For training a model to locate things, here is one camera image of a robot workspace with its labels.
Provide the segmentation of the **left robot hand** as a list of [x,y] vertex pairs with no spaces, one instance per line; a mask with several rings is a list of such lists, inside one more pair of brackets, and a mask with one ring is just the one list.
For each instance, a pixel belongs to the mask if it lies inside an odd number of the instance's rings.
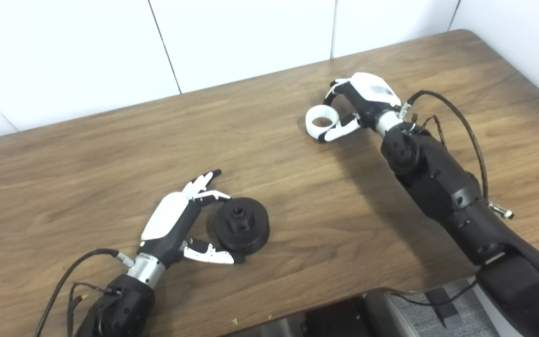
[[203,207],[215,201],[231,200],[229,195],[209,189],[213,179],[221,174],[221,170],[208,171],[188,182],[182,190],[162,198],[141,234],[137,262],[161,264],[165,269],[184,258],[214,264],[245,262],[245,256],[240,253],[187,237]]

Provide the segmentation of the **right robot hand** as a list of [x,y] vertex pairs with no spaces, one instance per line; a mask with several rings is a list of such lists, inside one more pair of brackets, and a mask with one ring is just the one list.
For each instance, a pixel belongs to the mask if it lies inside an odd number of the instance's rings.
[[342,95],[354,111],[337,121],[317,136],[319,143],[327,143],[347,136],[359,128],[370,129],[380,137],[402,124],[399,117],[401,100],[381,77],[357,72],[346,79],[336,79],[323,100],[331,108],[334,99]]

